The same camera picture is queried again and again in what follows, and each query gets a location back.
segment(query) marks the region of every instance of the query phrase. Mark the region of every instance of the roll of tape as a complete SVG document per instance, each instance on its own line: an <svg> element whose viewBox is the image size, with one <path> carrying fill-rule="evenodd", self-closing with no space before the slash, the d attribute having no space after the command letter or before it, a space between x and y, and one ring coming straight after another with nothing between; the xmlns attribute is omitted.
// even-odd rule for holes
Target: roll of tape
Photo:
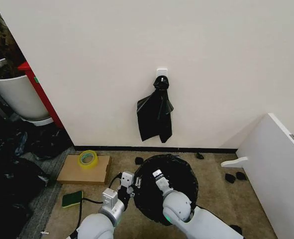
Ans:
<svg viewBox="0 0 294 239"><path fill-rule="evenodd" d="M89 162L86 162L85 159L88 157L93 157ZM86 150L79 155L78 164L82 168L92 168L95 167L98 163L98 157L95 151Z"/></svg>

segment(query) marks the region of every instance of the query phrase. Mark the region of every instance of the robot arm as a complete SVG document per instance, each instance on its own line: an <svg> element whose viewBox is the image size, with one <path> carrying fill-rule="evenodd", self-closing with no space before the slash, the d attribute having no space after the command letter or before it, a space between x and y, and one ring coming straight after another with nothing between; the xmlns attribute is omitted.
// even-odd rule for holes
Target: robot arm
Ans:
<svg viewBox="0 0 294 239"><path fill-rule="evenodd" d="M161 170L155 171L153 176L163 192L163 215L189 239L243 239L242 235L209 211L196 206L192 212L189 198L170 188Z"/></svg>
<svg viewBox="0 0 294 239"><path fill-rule="evenodd" d="M122 212L127 209L132 193L134 174L123 172L118 191L106 188L102 193L102 207L97 214L87 216L77 229L78 239L113 239L114 228Z"/></svg>

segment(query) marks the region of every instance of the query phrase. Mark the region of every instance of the baseboard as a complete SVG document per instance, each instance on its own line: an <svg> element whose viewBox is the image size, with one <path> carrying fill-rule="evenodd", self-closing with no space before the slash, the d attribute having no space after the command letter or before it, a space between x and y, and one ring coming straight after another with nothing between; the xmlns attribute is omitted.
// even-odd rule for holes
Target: baseboard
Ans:
<svg viewBox="0 0 294 239"><path fill-rule="evenodd" d="M190 153L235 153L236 148L176 148L176 147L130 147L130 146L75 146L76 151L147 151L147 152L190 152Z"/></svg>

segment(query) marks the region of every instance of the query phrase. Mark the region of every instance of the green sponge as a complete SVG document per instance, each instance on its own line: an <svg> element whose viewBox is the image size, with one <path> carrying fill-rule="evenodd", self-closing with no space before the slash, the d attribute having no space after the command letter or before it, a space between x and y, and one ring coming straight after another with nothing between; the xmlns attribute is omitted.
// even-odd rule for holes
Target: green sponge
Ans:
<svg viewBox="0 0 294 239"><path fill-rule="evenodd" d="M84 193L82 191L65 194L62 199L62 207L68 208L73 205L80 204L83 197L84 197Z"/></svg>

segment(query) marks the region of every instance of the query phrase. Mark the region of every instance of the black plastic bag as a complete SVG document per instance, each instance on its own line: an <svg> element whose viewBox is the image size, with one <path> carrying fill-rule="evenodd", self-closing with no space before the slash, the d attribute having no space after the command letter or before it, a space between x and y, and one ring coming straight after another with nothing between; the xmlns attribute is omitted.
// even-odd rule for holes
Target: black plastic bag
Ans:
<svg viewBox="0 0 294 239"><path fill-rule="evenodd" d="M25 158L0 156L0 238L15 239L32 212L28 203L47 186L49 175Z"/></svg>
<svg viewBox="0 0 294 239"><path fill-rule="evenodd" d="M142 141L145 141L159 135L161 142L165 143L172 135L170 113L173 106L167 92L168 78L159 76L153 85L156 90L137 104L140 136Z"/></svg>
<svg viewBox="0 0 294 239"><path fill-rule="evenodd" d="M25 158L0 157L0 199L28 203L47 186L49 175Z"/></svg>
<svg viewBox="0 0 294 239"><path fill-rule="evenodd" d="M50 125L37 132L37 137L29 145L30 151L38 160L54 158L73 143L64 129Z"/></svg>
<svg viewBox="0 0 294 239"><path fill-rule="evenodd" d="M16 239L31 215L24 204L0 200L0 238Z"/></svg>
<svg viewBox="0 0 294 239"><path fill-rule="evenodd" d="M9 124L6 134L0 135L0 155L11 158L32 152L36 159L54 158L73 145L67 132L54 123L35 126L18 120Z"/></svg>
<svg viewBox="0 0 294 239"><path fill-rule="evenodd" d="M135 172L135 179L141 178L140 188L135 188L136 207L149 219L169 226L171 223L163 216L163 195L156 185L153 172L160 169L169 186L182 192L191 201L191 208L196 207L198 183L190 165L171 154L156 155L148 158Z"/></svg>

